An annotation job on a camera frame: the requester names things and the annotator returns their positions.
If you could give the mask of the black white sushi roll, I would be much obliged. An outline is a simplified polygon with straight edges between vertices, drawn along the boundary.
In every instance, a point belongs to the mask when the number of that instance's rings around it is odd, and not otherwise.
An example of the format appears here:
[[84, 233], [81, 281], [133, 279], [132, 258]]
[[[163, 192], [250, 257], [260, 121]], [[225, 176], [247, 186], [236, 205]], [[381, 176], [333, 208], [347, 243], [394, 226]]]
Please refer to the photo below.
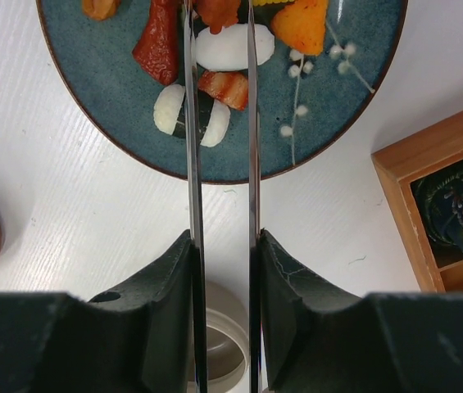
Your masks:
[[[177, 138], [186, 137], [184, 103], [184, 86], [172, 84], [161, 90], [153, 108], [153, 120], [161, 132]], [[197, 103], [201, 145], [215, 147], [227, 133], [230, 109], [201, 90], [197, 91]]]

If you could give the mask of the fried chicken piece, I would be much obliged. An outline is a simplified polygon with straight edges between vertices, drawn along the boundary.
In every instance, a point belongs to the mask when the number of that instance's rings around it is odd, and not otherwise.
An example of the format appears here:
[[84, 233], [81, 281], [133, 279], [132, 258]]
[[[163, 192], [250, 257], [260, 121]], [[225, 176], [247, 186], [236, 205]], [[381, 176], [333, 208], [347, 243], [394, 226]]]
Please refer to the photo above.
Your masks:
[[197, 0], [195, 8], [211, 34], [238, 23], [240, 0]]

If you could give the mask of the wooden compartment tray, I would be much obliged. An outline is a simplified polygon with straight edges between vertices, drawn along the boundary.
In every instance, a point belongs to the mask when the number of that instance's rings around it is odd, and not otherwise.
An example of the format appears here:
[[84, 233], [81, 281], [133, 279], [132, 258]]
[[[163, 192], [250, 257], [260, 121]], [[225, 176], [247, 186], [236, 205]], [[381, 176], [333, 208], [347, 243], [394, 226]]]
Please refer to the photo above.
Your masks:
[[463, 291], [463, 255], [434, 251], [411, 184], [463, 160], [463, 111], [372, 155], [395, 224], [421, 291]]

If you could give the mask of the metal tongs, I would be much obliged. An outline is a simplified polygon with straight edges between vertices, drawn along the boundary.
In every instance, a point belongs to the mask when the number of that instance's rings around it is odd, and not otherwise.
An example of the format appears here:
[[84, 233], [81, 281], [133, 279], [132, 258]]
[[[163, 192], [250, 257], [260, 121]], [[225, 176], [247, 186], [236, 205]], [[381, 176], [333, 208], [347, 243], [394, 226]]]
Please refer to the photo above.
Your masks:
[[[197, 61], [193, 32], [193, 3], [184, 2], [184, 85], [192, 267], [195, 387], [208, 391], [205, 256], [202, 211]], [[249, 391], [261, 392], [261, 259], [260, 259], [260, 115], [258, 109], [256, 31], [253, 2], [247, 14], [248, 130], [249, 130]]]

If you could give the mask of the blue ceramic food plate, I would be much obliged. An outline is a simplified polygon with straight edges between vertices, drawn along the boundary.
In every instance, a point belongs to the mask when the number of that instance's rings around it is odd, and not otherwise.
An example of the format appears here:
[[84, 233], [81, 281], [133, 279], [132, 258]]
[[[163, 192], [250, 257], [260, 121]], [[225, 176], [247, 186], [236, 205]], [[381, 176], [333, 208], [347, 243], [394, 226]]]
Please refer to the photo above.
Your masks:
[[[148, 18], [146, 1], [124, 1], [96, 21], [78, 1], [40, 1], [55, 65], [95, 126], [139, 162], [185, 178], [185, 141], [152, 118], [162, 86], [132, 51]], [[319, 155], [360, 117], [382, 83], [406, 17], [404, 1], [332, 1], [324, 50], [299, 59], [280, 41], [258, 68], [261, 174], [271, 178]]]

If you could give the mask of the red pepper piece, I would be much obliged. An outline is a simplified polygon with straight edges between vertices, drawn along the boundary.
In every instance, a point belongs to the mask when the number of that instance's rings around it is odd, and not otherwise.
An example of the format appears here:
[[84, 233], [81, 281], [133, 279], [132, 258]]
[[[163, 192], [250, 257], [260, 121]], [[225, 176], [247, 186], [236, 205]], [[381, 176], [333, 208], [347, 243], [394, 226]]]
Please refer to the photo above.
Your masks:
[[180, 1], [150, 1], [148, 21], [132, 55], [140, 67], [162, 85], [179, 75], [178, 12]]

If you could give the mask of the beige lunch box bowl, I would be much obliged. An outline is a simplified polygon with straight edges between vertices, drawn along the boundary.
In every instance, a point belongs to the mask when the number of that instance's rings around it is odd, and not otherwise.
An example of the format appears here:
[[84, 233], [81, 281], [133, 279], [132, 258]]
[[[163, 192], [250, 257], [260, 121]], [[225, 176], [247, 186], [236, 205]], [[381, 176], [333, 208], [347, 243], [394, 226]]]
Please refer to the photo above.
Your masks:
[[229, 392], [249, 367], [248, 318], [242, 302], [225, 287], [206, 282], [209, 392]]

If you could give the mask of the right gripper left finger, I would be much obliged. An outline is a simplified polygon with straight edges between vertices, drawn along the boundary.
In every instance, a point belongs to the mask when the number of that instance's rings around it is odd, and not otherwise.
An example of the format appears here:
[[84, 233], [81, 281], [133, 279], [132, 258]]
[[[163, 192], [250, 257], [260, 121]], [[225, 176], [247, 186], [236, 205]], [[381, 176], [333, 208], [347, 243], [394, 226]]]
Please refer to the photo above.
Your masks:
[[183, 392], [191, 241], [89, 301], [0, 292], [0, 392]]

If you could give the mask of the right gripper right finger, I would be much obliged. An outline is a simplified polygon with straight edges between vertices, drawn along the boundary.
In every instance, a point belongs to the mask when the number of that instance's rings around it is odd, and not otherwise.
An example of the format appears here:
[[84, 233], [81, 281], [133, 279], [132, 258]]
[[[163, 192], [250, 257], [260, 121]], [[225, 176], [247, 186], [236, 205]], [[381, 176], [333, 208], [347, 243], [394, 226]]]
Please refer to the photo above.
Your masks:
[[261, 233], [273, 392], [463, 392], [463, 292], [358, 297]]

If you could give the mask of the white rice ball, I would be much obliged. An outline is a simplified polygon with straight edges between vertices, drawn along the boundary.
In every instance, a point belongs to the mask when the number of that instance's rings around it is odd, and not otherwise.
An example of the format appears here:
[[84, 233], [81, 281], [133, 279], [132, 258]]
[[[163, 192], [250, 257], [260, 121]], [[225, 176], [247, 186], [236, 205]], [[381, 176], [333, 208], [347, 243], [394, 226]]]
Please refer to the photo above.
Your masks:
[[[275, 36], [264, 25], [255, 24], [256, 59], [260, 66], [275, 52]], [[196, 37], [197, 63], [210, 71], [238, 71], [248, 68], [248, 24], [236, 24], [212, 34], [208, 28]]]

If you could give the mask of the bacon piece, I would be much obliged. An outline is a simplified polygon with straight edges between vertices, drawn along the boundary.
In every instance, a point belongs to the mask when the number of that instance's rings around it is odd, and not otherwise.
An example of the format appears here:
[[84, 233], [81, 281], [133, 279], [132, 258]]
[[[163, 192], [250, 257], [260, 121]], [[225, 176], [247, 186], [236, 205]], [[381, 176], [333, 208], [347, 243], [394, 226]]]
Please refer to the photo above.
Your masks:
[[243, 111], [247, 107], [248, 79], [238, 71], [206, 70], [197, 85], [199, 90], [232, 109]]

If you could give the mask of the yellow food cube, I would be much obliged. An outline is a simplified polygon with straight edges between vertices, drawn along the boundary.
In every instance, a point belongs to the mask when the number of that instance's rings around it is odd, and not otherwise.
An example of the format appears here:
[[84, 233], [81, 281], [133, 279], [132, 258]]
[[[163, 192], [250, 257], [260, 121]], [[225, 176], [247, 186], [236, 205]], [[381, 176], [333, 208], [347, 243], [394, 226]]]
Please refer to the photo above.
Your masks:
[[284, 6], [270, 22], [275, 37], [307, 56], [324, 50], [328, 0], [297, 0]]

